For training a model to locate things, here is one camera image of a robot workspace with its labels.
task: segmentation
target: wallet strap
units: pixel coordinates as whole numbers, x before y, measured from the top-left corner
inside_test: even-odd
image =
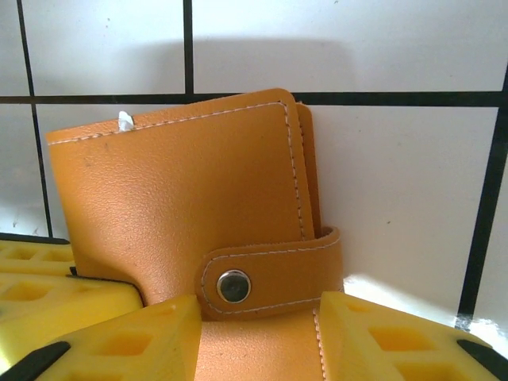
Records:
[[[248,277],[242,302],[227,302],[217,282],[229,271]],[[309,241],[221,248],[202,261],[195,290],[202,310],[213,319],[262,318],[319,305],[323,291],[343,288],[341,237],[335,228]]]

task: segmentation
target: snap button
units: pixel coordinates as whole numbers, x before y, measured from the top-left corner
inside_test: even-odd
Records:
[[[228,303],[243,302],[251,292],[251,280],[243,271],[226,271],[217,281],[217,292]]]

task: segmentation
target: square hole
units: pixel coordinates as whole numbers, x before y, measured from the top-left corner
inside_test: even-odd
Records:
[[[31,248],[15,248],[7,254],[6,258],[10,260],[31,260],[35,256],[37,250]]]
[[[65,381],[121,381],[122,375],[73,371]]]
[[[471,381],[451,364],[398,364],[405,381]]]
[[[152,341],[152,335],[143,332],[115,333],[94,354],[100,356],[139,356]]]
[[[51,289],[52,287],[47,284],[19,282],[1,294],[0,299],[13,302],[29,302],[43,298]]]
[[[44,255],[42,260],[52,262],[71,262],[73,258],[70,250],[51,250]]]
[[[428,351],[433,344],[416,329],[404,327],[370,328],[369,332],[383,351]]]

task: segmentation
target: white stitching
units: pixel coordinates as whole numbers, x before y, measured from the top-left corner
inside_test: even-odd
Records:
[[[95,138],[98,138],[98,137],[107,137],[109,135],[116,135],[117,133],[131,133],[133,131],[137,131],[137,130],[140,130],[140,129],[149,129],[151,127],[158,127],[158,126],[161,126],[161,125],[173,125],[175,123],[180,123],[182,121],[193,121],[193,120],[196,120],[196,119],[203,119],[205,117],[212,117],[212,116],[222,115],[222,114],[230,114],[230,113],[235,113],[235,112],[241,111],[241,110],[249,110],[249,109],[255,109],[255,108],[258,108],[258,107],[273,106],[273,105],[281,105],[284,108],[284,121],[285,121],[286,127],[287,127],[287,142],[288,142],[288,145],[289,145],[289,153],[290,153],[290,158],[291,158],[291,166],[293,167],[293,180],[294,180],[294,190],[295,190],[295,193],[296,193],[296,202],[298,204],[298,206],[297,206],[298,224],[299,224],[299,227],[300,227],[300,235],[302,236],[302,239],[305,240],[306,239],[306,234],[305,234],[305,231],[304,231],[304,228],[303,228],[303,220],[302,220],[302,201],[300,199],[300,191],[298,189],[298,179],[296,177],[296,167],[294,165],[294,154],[293,154],[293,145],[292,145],[292,141],[291,141],[291,127],[290,127],[290,124],[289,124],[289,113],[287,112],[287,105],[286,105],[286,103],[284,103],[282,101],[269,102],[269,103],[261,103],[259,105],[245,106],[245,107],[240,107],[240,108],[237,108],[237,109],[218,111],[218,112],[211,113],[211,114],[198,115],[197,117],[185,117],[183,119],[177,119],[175,121],[162,121],[160,123],[155,123],[153,125],[142,125],[140,127],[134,126],[134,128],[130,129],[129,131],[119,131],[118,130],[118,131],[111,131],[111,132],[108,132],[108,133],[95,133],[94,135],[89,135],[87,137],[75,137],[75,138],[72,138],[72,139],[53,141],[51,143],[48,143],[48,145],[56,145],[56,144],[62,144],[62,143],[71,143],[73,141],[95,139]]]
[[[161,125],[173,125],[175,123],[180,123],[182,121],[193,121],[193,120],[196,120],[196,119],[203,119],[205,117],[213,117],[215,115],[230,114],[230,113],[234,113],[234,112],[241,111],[241,110],[255,109],[255,108],[258,108],[258,107],[272,106],[272,105],[281,105],[281,106],[283,106],[284,109],[286,110],[286,114],[287,114],[287,106],[283,102],[261,103],[259,105],[252,105],[252,106],[240,107],[240,108],[237,108],[237,109],[218,111],[218,112],[211,113],[211,114],[198,115],[197,117],[185,117],[185,118],[182,118],[182,119],[176,119],[174,121],[162,121],[162,122],[159,122],[159,123],[155,123],[153,125],[142,125],[142,126],[139,126],[139,127],[138,126],[134,126],[134,128],[130,129],[129,131],[119,131],[119,130],[117,130],[117,131],[110,131],[108,133],[95,133],[94,135],[89,135],[87,137],[75,137],[75,138],[72,138],[72,139],[58,140],[58,141],[53,141],[51,143],[48,143],[48,145],[55,145],[55,144],[62,144],[62,143],[71,143],[72,141],[88,140],[88,139],[94,139],[94,138],[97,138],[97,137],[107,137],[109,135],[116,135],[117,133],[131,133],[131,132],[137,131],[139,129],[150,129],[151,127],[159,127]]]
[[[230,254],[228,256],[217,256],[215,258],[212,258],[208,262],[208,264],[206,264],[205,270],[203,271],[203,275],[201,277],[201,288],[202,288],[202,293],[203,293],[203,296],[205,297],[206,303],[208,304],[208,306],[210,308],[212,308],[213,310],[217,311],[220,314],[242,314],[244,312],[253,312],[253,311],[260,311],[260,310],[268,310],[268,309],[271,309],[271,308],[276,308],[276,307],[281,307],[281,306],[290,306],[290,305],[299,304],[299,303],[317,301],[321,297],[319,297],[319,298],[304,299],[304,300],[297,300],[295,302],[280,303],[280,304],[275,304],[273,306],[263,306],[263,307],[258,307],[258,308],[251,308],[249,310],[223,311],[223,310],[219,310],[217,307],[215,307],[212,304],[212,302],[208,299],[208,296],[206,295],[206,291],[205,291],[205,277],[206,277],[206,273],[208,272],[208,267],[210,267],[212,262],[214,262],[215,260],[220,260],[222,258],[236,258],[236,257],[239,257],[239,256],[266,256],[266,255],[270,255],[270,254],[283,254],[283,253],[288,253],[288,252],[317,251],[317,250],[322,250],[324,248],[329,248],[330,246],[335,245],[340,240],[341,240],[341,237],[338,237],[333,242],[330,242],[329,244],[324,244],[322,246],[317,246],[316,248],[291,248],[291,249],[287,249],[287,250],[279,250],[279,251],[272,251],[272,252],[248,252],[248,253],[245,253],[245,254]]]
[[[323,344],[321,342],[321,330],[319,329],[318,312],[314,308],[312,310],[314,315],[314,325],[316,327],[317,346],[319,347],[319,360],[321,361],[321,371],[323,372],[323,381],[326,381],[326,368],[325,368],[325,354],[323,353]]]

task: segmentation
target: white tile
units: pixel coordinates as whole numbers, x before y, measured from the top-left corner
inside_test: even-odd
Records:
[[[153,110],[168,108],[168,105],[39,105],[37,116],[39,119],[40,139],[48,188],[49,211],[51,214],[53,236],[68,239],[64,212],[60,197],[56,190],[55,178],[49,160],[48,146],[45,134],[57,129],[66,129],[76,125],[86,125],[96,121],[106,121],[118,117],[120,111],[131,115],[147,113]]]
[[[496,110],[312,111],[323,220],[342,231],[346,273],[456,311]]]
[[[502,180],[498,207],[492,225],[491,238],[483,267],[482,281],[475,308],[475,319],[483,323],[475,327],[480,336],[499,332],[504,336],[504,347],[497,348],[508,357],[508,165]],[[490,344],[496,346],[502,342]]]
[[[356,296],[357,298],[416,315],[420,318],[448,326],[455,325],[456,310],[435,306],[426,300],[415,298],[414,295],[390,287],[367,275],[348,276],[344,280],[344,291],[346,294]]]
[[[35,93],[184,90],[182,2],[24,0]]]
[[[500,90],[508,2],[194,0],[197,92]]]
[[[16,0],[0,2],[0,95],[29,95]]]
[[[0,105],[0,232],[47,236],[32,110]]]

